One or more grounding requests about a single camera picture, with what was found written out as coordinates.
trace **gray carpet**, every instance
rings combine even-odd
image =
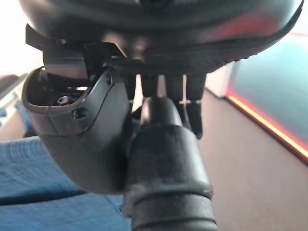
[[[227,101],[206,92],[200,141],[220,231],[307,231],[308,168]]]

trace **red led light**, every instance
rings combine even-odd
[[[227,94],[227,98],[234,104],[236,104],[238,107],[246,111],[254,119],[256,119],[261,124],[270,129],[272,132],[274,132],[277,136],[279,136],[293,148],[298,150],[303,156],[308,158],[308,147],[305,146],[305,144],[303,144],[301,141],[293,137],[291,134],[289,134],[289,132],[287,132],[285,129],[281,128],[273,120],[267,118],[260,111],[255,109],[253,106],[249,105],[249,103],[245,102],[245,100],[241,99],[240,97],[236,96],[230,91]]]

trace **white wall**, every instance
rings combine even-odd
[[[219,98],[227,93],[232,67],[233,63],[227,64],[206,76],[205,87]]]
[[[18,0],[0,0],[0,75],[21,75],[42,65],[41,52],[25,43],[26,23]]]
[[[305,1],[302,14],[292,32],[308,35],[308,0]]]

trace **screw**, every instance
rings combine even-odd
[[[68,104],[70,104],[70,102],[71,102],[71,97],[69,97],[67,95],[60,97],[57,101],[58,105],[60,105],[60,106],[68,105]]]

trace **blue fabric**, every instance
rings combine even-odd
[[[38,137],[0,144],[0,231],[129,231],[122,203],[76,186]]]

